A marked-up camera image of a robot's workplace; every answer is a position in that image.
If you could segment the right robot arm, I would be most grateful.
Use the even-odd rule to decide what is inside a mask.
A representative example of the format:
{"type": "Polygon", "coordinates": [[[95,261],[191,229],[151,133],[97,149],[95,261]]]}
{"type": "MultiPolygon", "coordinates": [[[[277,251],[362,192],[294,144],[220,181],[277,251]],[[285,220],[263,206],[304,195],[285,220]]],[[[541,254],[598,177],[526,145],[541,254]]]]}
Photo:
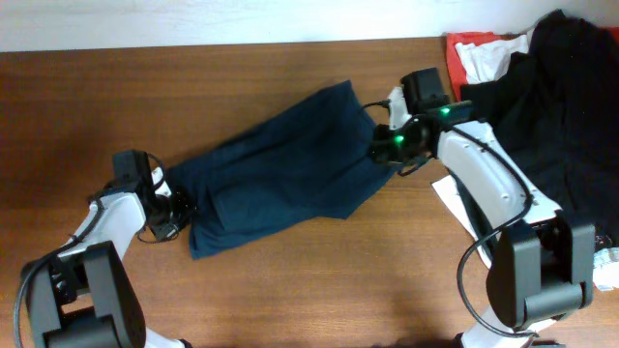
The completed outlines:
{"type": "Polygon", "coordinates": [[[489,306],[456,347],[531,347],[539,332],[593,301],[593,222],[570,216],[545,196],[498,142],[471,101],[452,102],[437,69],[402,77],[380,106],[389,122],[368,154],[407,176],[439,160],[472,196],[497,241],[486,277],[489,306]]]}

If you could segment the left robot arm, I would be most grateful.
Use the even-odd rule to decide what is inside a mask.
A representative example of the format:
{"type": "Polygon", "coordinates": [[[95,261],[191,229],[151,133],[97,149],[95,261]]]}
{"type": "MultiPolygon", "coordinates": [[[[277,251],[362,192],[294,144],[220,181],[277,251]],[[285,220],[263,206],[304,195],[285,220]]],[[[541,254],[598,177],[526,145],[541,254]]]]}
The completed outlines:
{"type": "Polygon", "coordinates": [[[163,162],[138,150],[112,158],[114,177],[89,199],[89,212],[65,244],[26,264],[15,296],[14,340],[28,315],[37,347],[191,348],[149,329],[123,265],[132,240],[175,240],[194,211],[166,182],[163,162]]]}

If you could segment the navy blue shorts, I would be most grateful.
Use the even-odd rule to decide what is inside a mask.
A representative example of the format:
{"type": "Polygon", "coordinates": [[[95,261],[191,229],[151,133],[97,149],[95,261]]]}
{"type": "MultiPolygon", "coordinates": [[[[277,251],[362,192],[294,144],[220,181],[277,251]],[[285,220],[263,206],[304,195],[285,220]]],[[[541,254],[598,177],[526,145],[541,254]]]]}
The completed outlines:
{"type": "Polygon", "coordinates": [[[192,258],[213,256],[312,218],[349,218],[394,175],[367,155],[374,122],[350,81],[185,160],[168,182],[194,203],[192,258]]]}

